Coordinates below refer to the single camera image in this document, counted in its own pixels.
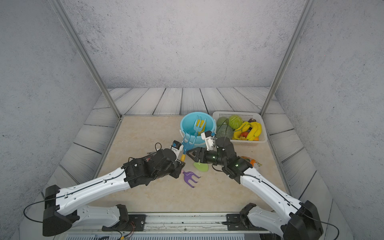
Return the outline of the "purple rake pink handle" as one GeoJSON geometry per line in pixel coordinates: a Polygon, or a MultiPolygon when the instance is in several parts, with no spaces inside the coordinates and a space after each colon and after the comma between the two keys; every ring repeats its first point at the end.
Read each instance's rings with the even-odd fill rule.
{"type": "Polygon", "coordinates": [[[195,180],[196,179],[200,179],[199,176],[197,176],[195,173],[189,171],[189,172],[186,172],[184,170],[182,170],[182,174],[184,175],[184,182],[189,185],[191,188],[194,188],[194,186],[190,183],[190,181],[192,181],[193,183],[197,183],[197,181],[195,180]]]}

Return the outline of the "yellow toy shovel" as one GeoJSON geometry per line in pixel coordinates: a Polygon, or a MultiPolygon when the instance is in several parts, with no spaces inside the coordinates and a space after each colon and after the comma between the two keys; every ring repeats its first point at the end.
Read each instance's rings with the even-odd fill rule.
{"type": "Polygon", "coordinates": [[[196,124],[197,134],[200,135],[201,133],[203,133],[205,131],[205,127],[206,127],[206,120],[198,119],[196,124]]]}

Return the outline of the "blue rake yellow handle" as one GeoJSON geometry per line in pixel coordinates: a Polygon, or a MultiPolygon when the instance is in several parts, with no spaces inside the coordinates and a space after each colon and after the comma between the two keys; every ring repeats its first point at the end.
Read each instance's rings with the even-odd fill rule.
{"type": "Polygon", "coordinates": [[[185,161],[187,151],[194,148],[196,139],[197,139],[197,133],[194,133],[193,135],[185,133],[184,138],[183,138],[183,142],[182,142],[183,151],[182,151],[182,155],[180,158],[181,162],[185,161]]]}

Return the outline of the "light blue fork white handle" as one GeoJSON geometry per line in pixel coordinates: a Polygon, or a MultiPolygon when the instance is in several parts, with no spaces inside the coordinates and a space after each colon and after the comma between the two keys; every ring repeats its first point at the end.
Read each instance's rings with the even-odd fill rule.
{"type": "Polygon", "coordinates": [[[194,124],[195,136],[199,136],[203,132],[204,127],[205,121],[200,116],[197,116],[194,124]]]}

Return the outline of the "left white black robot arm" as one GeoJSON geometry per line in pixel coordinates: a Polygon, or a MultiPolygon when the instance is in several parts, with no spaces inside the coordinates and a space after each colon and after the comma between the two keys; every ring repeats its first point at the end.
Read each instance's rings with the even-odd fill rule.
{"type": "Polygon", "coordinates": [[[138,224],[130,220],[127,207],[92,207],[88,204],[110,194],[132,189],[171,176],[179,177],[185,163],[170,149],[158,150],[148,156],[132,159],[122,167],[86,183],[46,189],[43,214],[43,236],[52,237],[72,227],[102,226],[103,231],[134,231],[138,224]]]}

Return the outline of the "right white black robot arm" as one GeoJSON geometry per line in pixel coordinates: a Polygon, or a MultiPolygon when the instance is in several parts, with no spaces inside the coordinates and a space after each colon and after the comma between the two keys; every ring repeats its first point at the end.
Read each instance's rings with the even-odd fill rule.
{"type": "Polygon", "coordinates": [[[250,162],[237,155],[228,138],[219,138],[206,148],[198,147],[186,153],[196,163],[221,166],[230,179],[250,189],[273,209],[269,212],[249,203],[240,211],[235,226],[246,230],[262,228],[284,240],[318,240],[323,235],[317,207],[277,188],[250,162]]]}

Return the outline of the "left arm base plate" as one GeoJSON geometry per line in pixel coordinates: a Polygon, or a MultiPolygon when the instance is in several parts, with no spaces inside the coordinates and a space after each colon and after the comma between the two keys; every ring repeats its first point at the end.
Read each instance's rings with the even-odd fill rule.
{"type": "Polygon", "coordinates": [[[120,231],[120,232],[143,232],[145,223],[146,223],[146,215],[139,214],[133,215],[128,214],[125,218],[119,220],[112,227],[102,227],[103,232],[112,232],[112,231],[120,231]]]}

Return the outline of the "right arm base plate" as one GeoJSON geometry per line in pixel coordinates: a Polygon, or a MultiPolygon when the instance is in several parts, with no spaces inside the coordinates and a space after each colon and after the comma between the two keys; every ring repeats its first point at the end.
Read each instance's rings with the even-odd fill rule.
{"type": "Polygon", "coordinates": [[[228,231],[265,231],[266,229],[255,227],[246,218],[245,215],[241,214],[227,214],[226,221],[222,222],[223,225],[227,226],[228,231]]]}

